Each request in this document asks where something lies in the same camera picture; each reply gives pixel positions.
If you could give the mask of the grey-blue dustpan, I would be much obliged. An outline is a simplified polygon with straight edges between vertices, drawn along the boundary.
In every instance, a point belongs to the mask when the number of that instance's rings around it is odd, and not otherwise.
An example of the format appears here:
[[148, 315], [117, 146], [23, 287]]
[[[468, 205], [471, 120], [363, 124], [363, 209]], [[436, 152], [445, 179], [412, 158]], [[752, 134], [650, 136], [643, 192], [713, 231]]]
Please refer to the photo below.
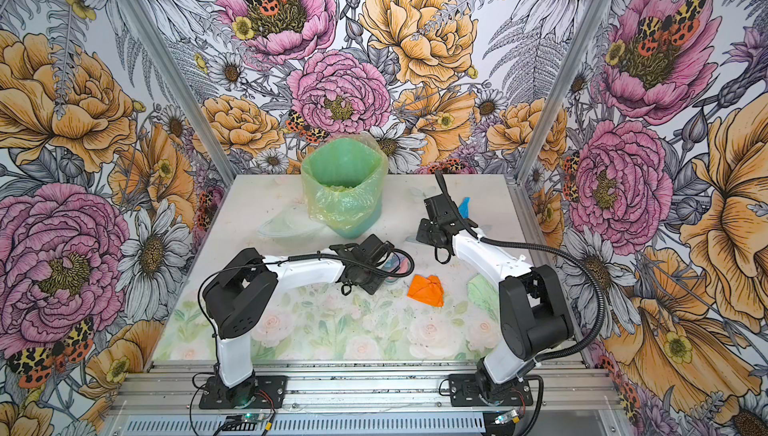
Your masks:
[[399, 279], [406, 277], [405, 273], [412, 270], [412, 265], [408, 258], [403, 254], [393, 253], [388, 257], [380, 269], [387, 273], [392, 273], [392, 276], [387, 277], [384, 282], [386, 284], [394, 284]]

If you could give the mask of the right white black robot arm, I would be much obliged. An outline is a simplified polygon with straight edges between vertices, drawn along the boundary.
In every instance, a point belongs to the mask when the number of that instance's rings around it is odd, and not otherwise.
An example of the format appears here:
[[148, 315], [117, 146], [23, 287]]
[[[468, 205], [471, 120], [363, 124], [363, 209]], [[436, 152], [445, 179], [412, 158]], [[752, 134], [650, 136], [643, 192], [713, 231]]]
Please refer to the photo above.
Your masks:
[[475, 378], [483, 401], [501, 402], [522, 389], [544, 351], [573, 336], [557, 274], [549, 266], [534, 267], [510, 253], [522, 250], [523, 244], [487, 238], [461, 216], [449, 196], [427, 198], [424, 206], [427, 217], [419, 224], [416, 240], [471, 266], [498, 290], [502, 340], [480, 360]]

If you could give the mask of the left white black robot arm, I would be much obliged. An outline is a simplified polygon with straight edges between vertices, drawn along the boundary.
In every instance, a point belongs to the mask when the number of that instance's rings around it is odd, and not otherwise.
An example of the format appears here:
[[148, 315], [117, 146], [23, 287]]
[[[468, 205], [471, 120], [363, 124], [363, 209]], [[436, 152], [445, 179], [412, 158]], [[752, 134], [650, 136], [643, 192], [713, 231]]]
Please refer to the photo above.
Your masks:
[[339, 284], [347, 295], [360, 288], [375, 294], [388, 279], [410, 276], [410, 254], [375, 235], [361, 243], [332, 245], [318, 252], [267, 256], [254, 248], [240, 251], [224, 269], [210, 275], [198, 290], [198, 304], [213, 330], [214, 374], [202, 389], [200, 407], [276, 409], [287, 379], [259, 378], [251, 358], [250, 333], [275, 296], [315, 284]]

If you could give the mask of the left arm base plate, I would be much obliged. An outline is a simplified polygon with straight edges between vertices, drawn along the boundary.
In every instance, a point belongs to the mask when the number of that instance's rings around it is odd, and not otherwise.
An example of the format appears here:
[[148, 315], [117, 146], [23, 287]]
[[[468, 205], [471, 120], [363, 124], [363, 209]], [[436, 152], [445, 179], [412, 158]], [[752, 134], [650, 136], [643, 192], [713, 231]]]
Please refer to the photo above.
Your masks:
[[283, 406], [288, 378], [285, 376], [251, 375], [233, 387], [219, 376], [207, 379], [202, 389], [202, 410], [280, 409]]

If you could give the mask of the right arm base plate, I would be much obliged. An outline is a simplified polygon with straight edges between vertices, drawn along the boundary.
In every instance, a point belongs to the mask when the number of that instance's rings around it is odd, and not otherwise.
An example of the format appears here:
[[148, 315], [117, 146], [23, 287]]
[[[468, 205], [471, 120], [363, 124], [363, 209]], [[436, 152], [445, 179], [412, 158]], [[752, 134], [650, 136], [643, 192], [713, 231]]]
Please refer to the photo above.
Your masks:
[[534, 404], [530, 385], [518, 378], [495, 383], [481, 373], [448, 376], [448, 395], [453, 407], [529, 407]]

